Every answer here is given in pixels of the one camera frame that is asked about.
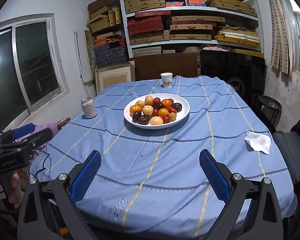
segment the curtain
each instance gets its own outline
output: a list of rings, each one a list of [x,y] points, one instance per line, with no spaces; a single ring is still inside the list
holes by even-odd
[[[292,76],[292,44],[289,25],[281,0],[269,0],[272,20],[271,66]]]

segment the orange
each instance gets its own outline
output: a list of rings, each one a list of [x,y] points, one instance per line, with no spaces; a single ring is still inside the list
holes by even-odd
[[[161,101],[161,103],[164,105],[164,108],[167,110],[170,109],[172,106],[172,102],[169,99],[164,99]]]
[[[159,111],[158,111],[158,116],[160,116],[161,118],[166,116],[166,115],[169,115],[169,112],[167,109],[165,108],[161,108]]]
[[[142,108],[139,105],[130,107],[130,114],[133,115],[136,111],[142,112]]]

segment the pink cloth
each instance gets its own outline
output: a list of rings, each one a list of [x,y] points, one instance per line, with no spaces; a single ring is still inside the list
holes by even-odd
[[[32,133],[29,133],[26,136],[23,136],[22,138],[17,139],[16,142],[19,142],[23,138],[26,138],[26,137],[28,137],[30,135],[33,135],[34,133],[39,132],[39,131],[41,131],[43,129],[46,129],[46,128],[50,128],[52,130],[53,136],[55,136],[59,132],[59,130],[58,130],[58,123],[60,123],[60,122],[61,121],[59,121],[59,122],[52,122],[52,123],[44,124],[44,125],[36,125],[35,124],[35,128],[34,128],[34,131]],[[38,148],[35,150],[35,152],[30,157],[30,161],[31,162],[33,162],[39,156],[39,154],[41,153],[41,150],[43,150],[47,146],[47,143],[44,143],[44,144],[38,146]]]

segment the white wall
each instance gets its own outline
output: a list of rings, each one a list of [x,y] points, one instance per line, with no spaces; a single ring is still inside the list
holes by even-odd
[[[86,81],[92,78],[84,30],[89,20],[87,5],[95,0],[8,0],[0,10],[0,22],[31,14],[54,13],[56,36],[61,62],[69,87],[67,95],[59,95],[37,110],[26,122],[46,124],[73,117],[81,109],[86,96],[74,46],[74,31],[78,32],[79,50]],[[94,97],[94,86],[88,88]]]
[[[282,105],[277,130],[289,132],[300,119],[300,72],[293,71],[292,78],[270,66],[272,49],[272,23],[269,0],[257,0],[263,29],[264,54],[267,64],[265,95]]]

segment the metal screw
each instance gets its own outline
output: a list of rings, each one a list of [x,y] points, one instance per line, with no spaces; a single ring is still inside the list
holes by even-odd
[[[241,176],[239,173],[233,174],[233,177],[234,177],[234,179],[236,179],[236,180],[242,179],[242,176]]]
[[[58,178],[59,178],[60,180],[65,180],[65,179],[67,178],[67,174],[62,173],[62,174],[59,175]]]
[[[269,179],[269,178],[264,178],[263,181],[264,181],[266,184],[270,184],[270,183],[271,183],[271,179]]]
[[[37,179],[36,179],[36,178],[32,178],[32,179],[29,180],[29,183],[30,183],[30,184],[34,184],[34,183],[36,183],[36,182],[37,182]]]

